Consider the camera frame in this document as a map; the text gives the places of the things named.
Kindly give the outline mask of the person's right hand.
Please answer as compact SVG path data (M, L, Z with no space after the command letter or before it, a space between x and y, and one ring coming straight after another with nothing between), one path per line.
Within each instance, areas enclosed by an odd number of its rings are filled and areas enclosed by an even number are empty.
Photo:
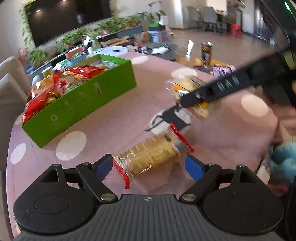
M276 104L274 100L265 92L262 93L262 98L278 119L274 141L276 143L295 143L295 107L291 105Z

